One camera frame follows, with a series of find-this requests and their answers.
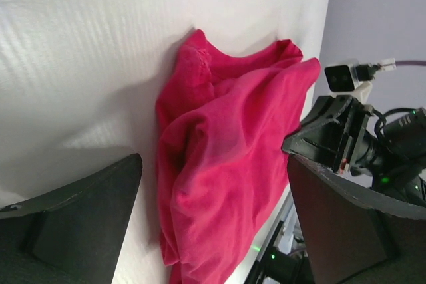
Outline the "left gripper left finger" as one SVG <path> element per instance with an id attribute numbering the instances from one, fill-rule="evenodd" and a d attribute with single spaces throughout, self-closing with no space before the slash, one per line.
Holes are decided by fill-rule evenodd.
<path id="1" fill-rule="evenodd" d="M 131 154 L 1 208 L 2 283 L 111 283 L 142 177 Z"/>

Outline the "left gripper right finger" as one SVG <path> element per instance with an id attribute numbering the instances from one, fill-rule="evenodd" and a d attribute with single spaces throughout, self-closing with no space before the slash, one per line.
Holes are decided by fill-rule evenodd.
<path id="1" fill-rule="evenodd" d="M 316 283 L 424 283 L 425 208 L 299 156 L 288 178 Z"/>

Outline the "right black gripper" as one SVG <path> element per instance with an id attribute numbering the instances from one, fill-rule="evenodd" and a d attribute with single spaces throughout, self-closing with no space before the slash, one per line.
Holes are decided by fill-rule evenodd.
<path id="1" fill-rule="evenodd" d="M 369 119 L 379 114 L 371 105 L 356 106 L 352 96 L 321 96 L 300 128 L 284 138 L 282 151 L 352 176 L 380 176 L 386 149 L 367 130 Z"/>

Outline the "pink t shirt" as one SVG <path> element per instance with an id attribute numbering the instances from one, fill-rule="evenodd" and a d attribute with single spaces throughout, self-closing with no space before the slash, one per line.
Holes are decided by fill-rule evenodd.
<path id="1" fill-rule="evenodd" d="M 171 283 L 224 283 L 288 185 L 284 138 L 321 72 L 290 40 L 246 57 L 201 30 L 156 101 L 160 246 Z"/>

